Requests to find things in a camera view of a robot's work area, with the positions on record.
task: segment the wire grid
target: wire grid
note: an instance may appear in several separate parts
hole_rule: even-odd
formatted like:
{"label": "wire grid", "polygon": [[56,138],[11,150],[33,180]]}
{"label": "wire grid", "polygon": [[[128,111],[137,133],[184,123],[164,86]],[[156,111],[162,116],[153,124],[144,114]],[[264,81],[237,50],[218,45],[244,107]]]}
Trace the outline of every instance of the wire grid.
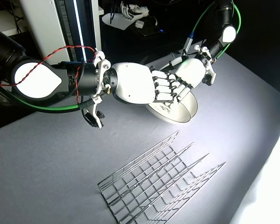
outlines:
{"label": "wire grid", "polygon": [[191,198],[190,192],[197,192],[210,179],[208,175],[218,171],[210,170],[195,177],[192,168],[207,155],[186,166],[180,155],[192,144],[175,152],[171,144],[177,134],[173,133],[98,184],[119,224],[166,223]]}

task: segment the metal dish rack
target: metal dish rack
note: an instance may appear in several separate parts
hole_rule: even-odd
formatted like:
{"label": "metal dish rack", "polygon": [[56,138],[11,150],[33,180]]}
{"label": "metal dish rack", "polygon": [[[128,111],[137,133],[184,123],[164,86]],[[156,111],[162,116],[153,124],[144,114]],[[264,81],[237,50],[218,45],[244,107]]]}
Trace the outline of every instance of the metal dish rack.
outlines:
{"label": "metal dish rack", "polygon": [[178,131],[98,184],[118,224],[168,222],[225,163],[195,176],[192,169],[207,155],[186,165],[176,152]]}

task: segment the robotic arm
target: robotic arm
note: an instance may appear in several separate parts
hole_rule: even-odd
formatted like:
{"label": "robotic arm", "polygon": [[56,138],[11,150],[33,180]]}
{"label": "robotic arm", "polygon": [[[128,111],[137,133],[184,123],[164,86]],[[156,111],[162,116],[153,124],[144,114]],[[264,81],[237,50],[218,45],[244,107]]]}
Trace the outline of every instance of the robotic arm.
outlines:
{"label": "robotic arm", "polygon": [[[161,71],[137,63],[111,66],[104,53],[98,50],[91,63],[61,62],[51,66],[27,57],[21,45],[0,32],[0,74],[3,74],[0,80],[6,79],[18,95],[35,102],[58,93],[74,95],[76,91],[80,96],[90,96],[79,104],[79,108],[86,109],[89,123],[99,128],[103,126],[100,119],[104,115],[96,107],[102,97],[110,93],[129,104],[179,103],[200,82],[213,84],[216,74],[211,65],[225,45],[236,37],[236,30],[231,25],[233,8],[230,1],[217,0],[215,9],[217,32],[213,38],[203,46],[194,47],[195,58],[188,58],[184,50],[180,58],[169,62]],[[168,72],[179,63],[175,73]]]}

